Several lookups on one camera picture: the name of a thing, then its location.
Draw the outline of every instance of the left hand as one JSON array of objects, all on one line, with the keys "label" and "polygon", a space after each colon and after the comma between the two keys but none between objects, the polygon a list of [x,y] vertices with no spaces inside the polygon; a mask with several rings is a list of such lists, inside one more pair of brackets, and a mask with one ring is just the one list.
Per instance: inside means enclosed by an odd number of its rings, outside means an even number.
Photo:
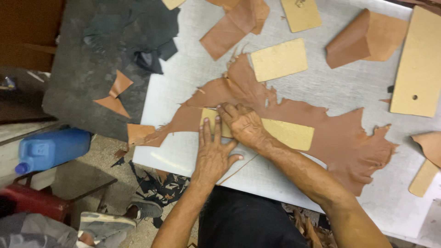
[{"label": "left hand", "polygon": [[210,120],[205,118],[204,125],[199,127],[199,151],[191,183],[212,188],[231,165],[243,159],[243,156],[234,154],[228,157],[238,141],[234,139],[227,144],[221,143],[221,118],[219,116],[216,116],[212,140],[209,122]]}]

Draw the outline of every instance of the white table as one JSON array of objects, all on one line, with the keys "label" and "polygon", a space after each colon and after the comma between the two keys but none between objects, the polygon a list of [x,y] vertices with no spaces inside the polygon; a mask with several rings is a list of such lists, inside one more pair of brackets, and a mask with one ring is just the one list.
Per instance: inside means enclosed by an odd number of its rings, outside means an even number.
[{"label": "white table", "polygon": [[[270,80],[268,85],[277,89],[279,99],[285,97],[326,107],[330,116],[365,107],[362,126],[369,135],[376,125],[392,123],[386,138],[400,144],[397,154],[384,169],[372,175],[373,182],[364,187],[358,201],[385,234],[417,239],[432,200],[439,192],[441,175],[437,175],[424,198],[409,193],[407,188],[425,160],[409,135],[441,130],[441,112],[438,111],[434,118],[394,114],[388,111],[388,104],[378,101],[391,97],[387,87],[395,82],[402,46],[386,62],[359,60],[331,70],[325,61],[325,46],[363,8],[405,20],[410,19],[412,10],[383,0],[316,0],[322,26],[291,33],[287,21],[281,18],[285,14],[280,2],[265,1],[271,11],[262,33],[248,34],[239,43],[238,50],[245,46],[244,52],[253,52],[302,37],[309,69]],[[162,61],[164,75],[151,75],[141,124],[156,127],[167,124],[179,103],[190,98],[198,86],[221,77],[226,71],[232,50],[218,61],[213,61],[199,43],[199,39],[223,15],[221,7],[204,0],[187,0],[181,6],[179,34],[175,38],[178,53],[167,62]],[[159,148],[136,147],[133,161],[191,176],[197,148],[197,133],[178,132],[169,134]],[[241,145],[233,152],[245,155],[245,159],[235,163],[225,177],[255,155]],[[260,156],[224,182],[223,186],[322,212],[317,204]]]}]

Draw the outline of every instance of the red chair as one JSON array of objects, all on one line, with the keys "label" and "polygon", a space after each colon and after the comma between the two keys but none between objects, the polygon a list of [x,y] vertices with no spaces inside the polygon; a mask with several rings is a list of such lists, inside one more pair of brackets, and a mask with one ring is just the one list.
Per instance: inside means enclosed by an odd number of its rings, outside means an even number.
[{"label": "red chair", "polygon": [[[55,195],[44,192],[43,190],[38,191],[30,188],[32,176],[37,173],[39,172],[32,172],[21,177],[17,177],[13,184],[0,190],[0,195],[4,195],[17,203],[15,213],[29,212],[34,214],[42,214],[51,219],[64,223],[66,223],[66,215],[74,202],[105,188],[103,196],[100,200],[100,204],[98,205],[98,211],[100,211],[107,187],[118,181],[118,179],[113,179],[112,181],[90,190],[78,197],[71,200],[64,200]],[[26,179],[26,183],[24,185],[19,184],[19,181],[23,179]]]}]

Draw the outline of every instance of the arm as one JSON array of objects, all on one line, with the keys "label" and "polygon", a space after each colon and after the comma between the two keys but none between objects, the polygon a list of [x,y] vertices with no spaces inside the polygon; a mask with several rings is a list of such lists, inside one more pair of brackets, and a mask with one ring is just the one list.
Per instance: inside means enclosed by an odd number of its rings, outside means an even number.
[{"label": "arm", "polygon": [[391,247],[355,196],[319,164],[272,137],[253,109],[224,103],[217,110],[236,140],[270,160],[320,205],[331,222],[339,248]]},{"label": "arm", "polygon": [[198,158],[190,185],[161,225],[152,248],[187,247],[191,228],[214,185],[234,162],[243,159],[239,154],[228,157],[238,142],[233,140],[228,144],[221,143],[219,116],[216,117],[214,129],[212,140],[208,118],[204,120],[204,126],[199,128]]}]

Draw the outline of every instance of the hand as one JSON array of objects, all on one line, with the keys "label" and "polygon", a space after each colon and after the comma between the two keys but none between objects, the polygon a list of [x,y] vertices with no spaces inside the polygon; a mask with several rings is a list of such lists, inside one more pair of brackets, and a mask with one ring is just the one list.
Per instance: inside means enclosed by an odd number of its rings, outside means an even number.
[{"label": "hand", "polygon": [[255,151],[263,149],[273,139],[263,127],[260,116],[250,107],[242,104],[233,106],[227,102],[217,106],[222,120],[231,129],[233,137]]},{"label": "hand", "polygon": [[204,119],[204,125],[199,127],[199,151],[196,168],[191,176],[191,183],[204,188],[213,188],[216,182],[230,169],[231,165],[243,159],[240,154],[231,155],[237,146],[237,140],[227,144],[221,143],[221,118],[216,117],[214,140],[211,139],[210,120]]}]

